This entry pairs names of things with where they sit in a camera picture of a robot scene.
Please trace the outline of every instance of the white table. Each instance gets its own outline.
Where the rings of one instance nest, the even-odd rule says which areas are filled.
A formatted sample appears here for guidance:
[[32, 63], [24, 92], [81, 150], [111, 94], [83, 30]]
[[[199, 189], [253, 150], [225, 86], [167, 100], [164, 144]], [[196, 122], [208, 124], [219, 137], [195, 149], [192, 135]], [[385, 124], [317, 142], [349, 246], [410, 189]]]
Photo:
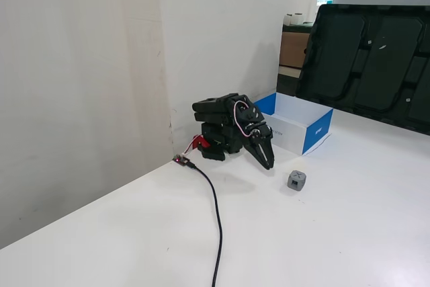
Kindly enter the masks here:
[[[332, 131], [271, 171], [190, 155], [218, 193], [218, 287], [430, 286], [430, 137], [343, 112]], [[208, 183], [168, 163], [1, 250], [0, 286], [210, 286], [217, 248]]]

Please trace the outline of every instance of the black plastic tray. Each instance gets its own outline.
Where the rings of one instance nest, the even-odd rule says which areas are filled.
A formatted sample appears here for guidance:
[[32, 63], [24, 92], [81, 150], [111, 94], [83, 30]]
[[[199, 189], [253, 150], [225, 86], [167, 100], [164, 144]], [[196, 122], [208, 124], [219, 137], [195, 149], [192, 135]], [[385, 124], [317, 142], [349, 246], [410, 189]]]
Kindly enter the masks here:
[[296, 96], [430, 134], [430, 7], [323, 5]]

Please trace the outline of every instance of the open cardboard box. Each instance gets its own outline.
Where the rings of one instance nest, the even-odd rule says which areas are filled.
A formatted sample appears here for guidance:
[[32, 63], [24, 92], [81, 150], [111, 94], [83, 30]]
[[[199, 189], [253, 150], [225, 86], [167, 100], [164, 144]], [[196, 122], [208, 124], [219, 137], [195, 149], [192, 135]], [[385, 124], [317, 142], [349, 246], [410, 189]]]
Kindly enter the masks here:
[[303, 155], [330, 129], [333, 109], [310, 101], [273, 93], [256, 101], [273, 130], [272, 143]]

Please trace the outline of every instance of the black robotic arm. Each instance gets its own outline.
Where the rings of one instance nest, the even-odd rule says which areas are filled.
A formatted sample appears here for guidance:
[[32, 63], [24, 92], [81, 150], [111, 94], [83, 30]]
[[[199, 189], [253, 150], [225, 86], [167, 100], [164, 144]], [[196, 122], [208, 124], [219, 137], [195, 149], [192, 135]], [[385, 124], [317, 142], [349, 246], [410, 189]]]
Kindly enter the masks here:
[[242, 147], [266, 169], [273, 167], [272, 129], [260, 109], [246, 95], [231, 93], [193, 104], [196, 121], [203, 122], [202, 136], [210, 146], [198, 145], [204, 158], [225, 160], [224, 151]]

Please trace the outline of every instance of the red part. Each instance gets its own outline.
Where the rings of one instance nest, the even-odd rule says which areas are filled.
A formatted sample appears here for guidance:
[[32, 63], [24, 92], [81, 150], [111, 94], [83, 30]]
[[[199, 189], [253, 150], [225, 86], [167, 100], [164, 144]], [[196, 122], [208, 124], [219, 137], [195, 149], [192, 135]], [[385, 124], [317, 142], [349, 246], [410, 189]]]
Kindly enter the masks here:
[[197, 148], [199, 144], [201, 144], [203, 148], [210, 147], [210, 143], [208, 143], [208, 141], [206, 141], [206, 139], [203, 138], [203, 136], [201, 134], [199, 134], [197, 136], [197, 138], [194, 139], [194, 141], [193, 141], [193, 149]]

